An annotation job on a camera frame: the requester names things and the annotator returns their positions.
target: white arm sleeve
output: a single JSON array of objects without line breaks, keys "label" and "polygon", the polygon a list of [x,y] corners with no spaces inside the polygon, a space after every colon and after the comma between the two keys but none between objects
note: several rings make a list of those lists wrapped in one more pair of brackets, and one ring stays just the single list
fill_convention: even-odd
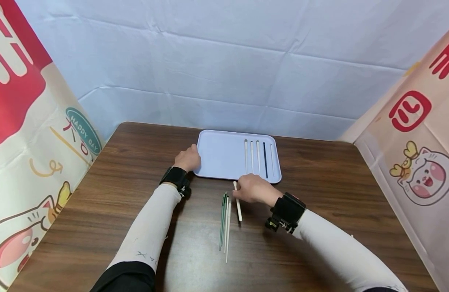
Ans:
[{"label": "white arm sleeve", "polygon": [[172,211],[181,196],[175,187],[162,184],[156,188],[130,226],[119,251],[108,268],[118,262],[144,262],[156,273]]},{"label": "white arm sleeve", "polygon": [[319,215],[305,210],[293,236],[303,240],[353,291],[388,287],[407,291],[403,283],[370,250]]}]

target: white wall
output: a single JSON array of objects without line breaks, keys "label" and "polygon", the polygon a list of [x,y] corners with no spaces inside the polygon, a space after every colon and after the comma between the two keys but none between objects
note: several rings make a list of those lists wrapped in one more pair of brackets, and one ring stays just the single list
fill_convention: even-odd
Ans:
[{"label": "white wall", "polygon": [[449,0],[17,0],[95,126],[338,138],[449,29]]}]

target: black wrist strap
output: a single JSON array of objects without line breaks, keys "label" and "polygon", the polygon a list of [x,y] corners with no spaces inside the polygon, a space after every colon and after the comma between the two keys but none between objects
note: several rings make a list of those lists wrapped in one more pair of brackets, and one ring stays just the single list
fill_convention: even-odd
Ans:
[{"label": "black wrist strap", "polygon": [[191,194],[190,181],[186,178],[186,175],[187,171],[178,167],[170,167],[159,184],[163,182],[175,184],[181,197],[189,197]]},{"label": "black wrist strap", "polygon": [[292,234],[297,227],[297,221],[304,214],[305,204],[292,194],[285,193],[282,198],[278,198],[270,211],[273,215],[267,219],[265,226],[275,232],[281,226]]}]

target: white tray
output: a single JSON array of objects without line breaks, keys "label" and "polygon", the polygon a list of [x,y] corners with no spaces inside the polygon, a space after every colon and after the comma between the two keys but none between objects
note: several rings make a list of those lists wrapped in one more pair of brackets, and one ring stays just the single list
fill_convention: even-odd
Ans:
[{"label": "white tray", "polygon": [[[247,140],[247,173],[252,173],[253,147],[253,173],[276,184],[281,180],[276,141],[268,135],[251,133],[234,133],[213,130],[203,130],[198,137],[197,147],[202,157],[202,166],[194,171],[197,176],[204,178],[222,178],[237,180],[245,175],[245,140]],[[258,169],[257,145],[260,150],[260,172]],[[267,172],[265,171],[266,152]]]}]

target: printed banner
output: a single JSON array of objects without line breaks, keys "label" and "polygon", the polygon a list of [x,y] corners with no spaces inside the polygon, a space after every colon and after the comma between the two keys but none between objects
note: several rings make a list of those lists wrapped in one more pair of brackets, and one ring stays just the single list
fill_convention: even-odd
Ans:
[{"label": "printed banner", "polygon": [[449,32],[354,143],[440,291],[449,291]]},{"label": "printed banner", "polygon": [[14,0],[0,1],[0,291],[103,145]]}]

